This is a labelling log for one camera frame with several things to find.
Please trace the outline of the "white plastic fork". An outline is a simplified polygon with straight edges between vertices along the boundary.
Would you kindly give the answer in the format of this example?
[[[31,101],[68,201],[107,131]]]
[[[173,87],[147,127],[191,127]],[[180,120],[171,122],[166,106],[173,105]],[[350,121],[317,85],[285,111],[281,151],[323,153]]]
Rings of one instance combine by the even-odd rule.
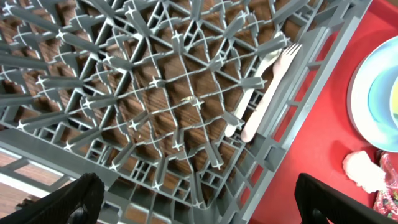
[[[241,140],[243,142],[250,142],[256,131],[259,128],[262,118],[264,117],[266,110],[274,96],[279,83],[289,69],[293,59],[301,49],[302,44],[294,43],[287,47],[280,55],[279,58],[274,62],[272,72],[273,78],[271,84],[268,86],[265,94],[261,101],[256,106],[256,109],[249,117],[241,132]]]

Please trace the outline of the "white napkin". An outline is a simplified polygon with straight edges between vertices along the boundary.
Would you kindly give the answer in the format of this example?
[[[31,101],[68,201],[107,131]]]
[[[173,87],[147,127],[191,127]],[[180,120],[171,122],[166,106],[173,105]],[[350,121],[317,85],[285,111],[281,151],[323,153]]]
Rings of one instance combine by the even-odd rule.
[[[348,154],[343,159],[345,174],[367,193],[386,188],[386,173],[370,159],[365,151]]]

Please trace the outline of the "white plastic spoon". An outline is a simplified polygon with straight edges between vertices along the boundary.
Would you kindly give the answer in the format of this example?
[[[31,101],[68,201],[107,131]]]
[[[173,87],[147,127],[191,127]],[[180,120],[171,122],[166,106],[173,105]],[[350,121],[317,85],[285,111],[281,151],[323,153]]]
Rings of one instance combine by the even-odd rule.
[[[269,54],[267,54],[260,62],[260,65],[258,66],[254,77],[261,77],[262,74],[264,73],[264,71],[271,66],[279,57],[279,55],[281,54],[282,49],[279,50],[275,50]],[[249,101],[251,99],[251,96],[254,92],[254,89],[248,89],[243,93],[243,97],[241,99],[241,101],[239,102],[239,104],[236,107],[236,110],[234,111],[234,115],[238,118],[242,118],[243,114],[249,104]],[[225,129],[225,136],[226,137],[231,137],[234,132],[235,132],[236,128],[232,125],[227,125],[226,129]]]

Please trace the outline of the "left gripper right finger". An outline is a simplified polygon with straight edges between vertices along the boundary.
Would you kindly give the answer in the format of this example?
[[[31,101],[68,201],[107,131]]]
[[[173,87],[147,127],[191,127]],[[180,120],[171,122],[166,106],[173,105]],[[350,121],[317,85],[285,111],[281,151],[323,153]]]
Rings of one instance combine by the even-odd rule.
[[[299,174],[294,195],[303,224],[395,224],[306,173]]]

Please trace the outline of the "red candy wrapper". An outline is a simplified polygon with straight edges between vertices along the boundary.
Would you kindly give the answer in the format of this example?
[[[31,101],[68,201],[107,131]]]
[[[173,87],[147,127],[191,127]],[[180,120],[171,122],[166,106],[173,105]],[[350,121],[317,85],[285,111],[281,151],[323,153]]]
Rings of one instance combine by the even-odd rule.
[[[397,221],[397,172],[387,152],[378,152],[380,168],[386,173],[384,190],[377,192],[373,209]]]

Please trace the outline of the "yellow plastic cup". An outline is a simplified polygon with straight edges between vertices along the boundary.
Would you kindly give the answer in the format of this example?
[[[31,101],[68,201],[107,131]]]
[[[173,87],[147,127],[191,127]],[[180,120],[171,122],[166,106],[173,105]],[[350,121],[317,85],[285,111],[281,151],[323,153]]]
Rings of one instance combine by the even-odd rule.
[[[394,87],[392,93],[391,93],[391,113],[394,117],[394,121],[397,123],[397,115],[398,115],[398,92],[397,92],[397,86]]]

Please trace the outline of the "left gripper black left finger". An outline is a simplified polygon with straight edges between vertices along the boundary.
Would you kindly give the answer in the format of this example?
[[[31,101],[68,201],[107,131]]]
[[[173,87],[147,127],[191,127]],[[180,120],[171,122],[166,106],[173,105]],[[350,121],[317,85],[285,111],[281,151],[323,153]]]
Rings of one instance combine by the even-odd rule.
[[[95,173],[79,179],[1,219],[1,224],[95,224],[104,200],[104,183]]]

